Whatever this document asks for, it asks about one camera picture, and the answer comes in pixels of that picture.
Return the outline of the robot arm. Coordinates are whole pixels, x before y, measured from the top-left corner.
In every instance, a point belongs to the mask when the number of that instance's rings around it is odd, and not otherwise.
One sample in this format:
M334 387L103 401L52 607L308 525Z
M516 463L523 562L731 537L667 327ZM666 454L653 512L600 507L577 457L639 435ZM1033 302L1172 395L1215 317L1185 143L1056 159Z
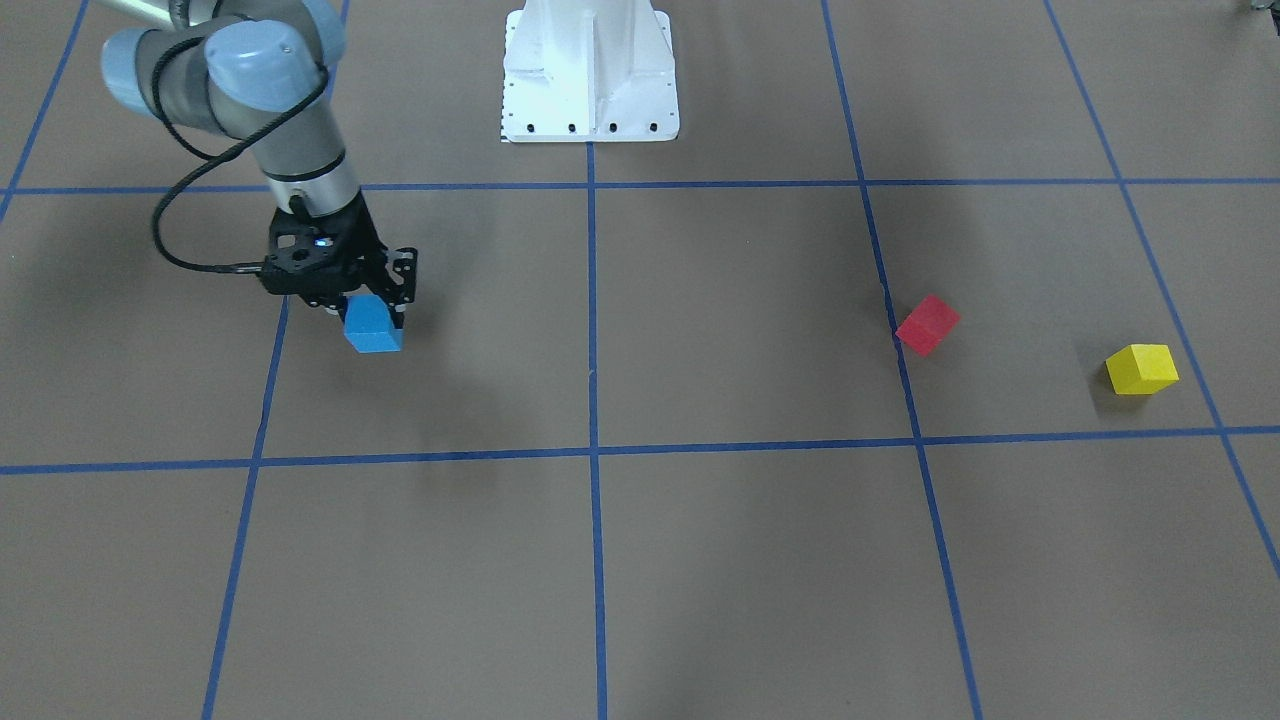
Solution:
M419 251L380 240L328 100L346 27L326 1L118 1L143 28L111 36L102 81L124 108L159 120L200 160L157 201L155 250L188 272L251 275L342 320L362 354L403 343ZM250 154L275 211L260 261L193 263L172 252L163 218L196 181Z

